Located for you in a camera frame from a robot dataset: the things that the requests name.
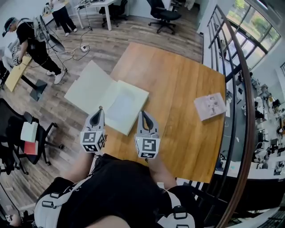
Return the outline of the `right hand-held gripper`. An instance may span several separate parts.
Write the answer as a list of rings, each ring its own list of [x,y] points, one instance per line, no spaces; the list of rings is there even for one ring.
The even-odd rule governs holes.
[[[154,159],[158,155],[160,138],[159,126],[155,118],[146,111],[138,114],[135,148],[139,158]]]

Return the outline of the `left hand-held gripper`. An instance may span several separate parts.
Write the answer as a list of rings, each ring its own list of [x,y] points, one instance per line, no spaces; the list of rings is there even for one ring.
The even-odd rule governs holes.
[[[99,129],[86,128],[81,132],[80,145],[87,153],[103,153],[102,149],[105,146],[105,113],[103,107],[99,107],[98,111],[89,115],[86,119],[86,126],[97,126]]]

